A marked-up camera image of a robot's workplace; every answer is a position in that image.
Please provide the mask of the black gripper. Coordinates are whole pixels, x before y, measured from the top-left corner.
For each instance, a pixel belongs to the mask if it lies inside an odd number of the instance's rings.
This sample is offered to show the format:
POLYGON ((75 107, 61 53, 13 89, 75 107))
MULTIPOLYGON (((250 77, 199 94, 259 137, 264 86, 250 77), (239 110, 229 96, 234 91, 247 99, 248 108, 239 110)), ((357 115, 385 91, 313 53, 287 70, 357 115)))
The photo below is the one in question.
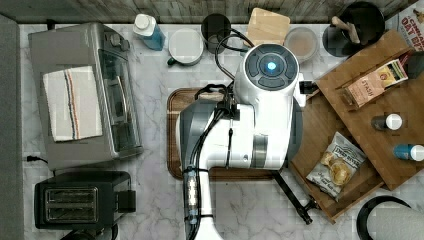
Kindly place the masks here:
POLYGON ((283 177, 280 175, 280 173, 278 171, 272 171, 272 176, 275 179, 275 181, 278 183, 280 188, 283 190, 283 192, 285 193, 289 201, 295 207, 296 212, 304 220, 305 224, 310 225, 313 222, 313 220, 308 214, 305 215, 304 208, 306 211, 309 211, 311 209, 320 210, 320 206, 318 202, 312 196, 310 196, 308 203, 303 208, 303 205, 299 202, 299 200, 297 199, 293 191, 290 189, 290 187, 287 185, 283 177))

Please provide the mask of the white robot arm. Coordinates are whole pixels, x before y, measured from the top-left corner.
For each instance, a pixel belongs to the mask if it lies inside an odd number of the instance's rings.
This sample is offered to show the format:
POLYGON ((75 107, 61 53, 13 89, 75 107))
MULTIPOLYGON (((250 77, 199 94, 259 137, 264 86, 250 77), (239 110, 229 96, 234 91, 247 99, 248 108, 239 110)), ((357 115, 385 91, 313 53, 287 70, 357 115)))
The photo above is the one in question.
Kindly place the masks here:
POLYGON ((279 170, 302 141, 302 108, 311 92, 295 55, 278 44, 247 51, 231 85, 209 84, 220 101, 197 97, 176 121, 183 175, 186 240, 222 240, 214 223, 209 184, 215 167, 279 170))

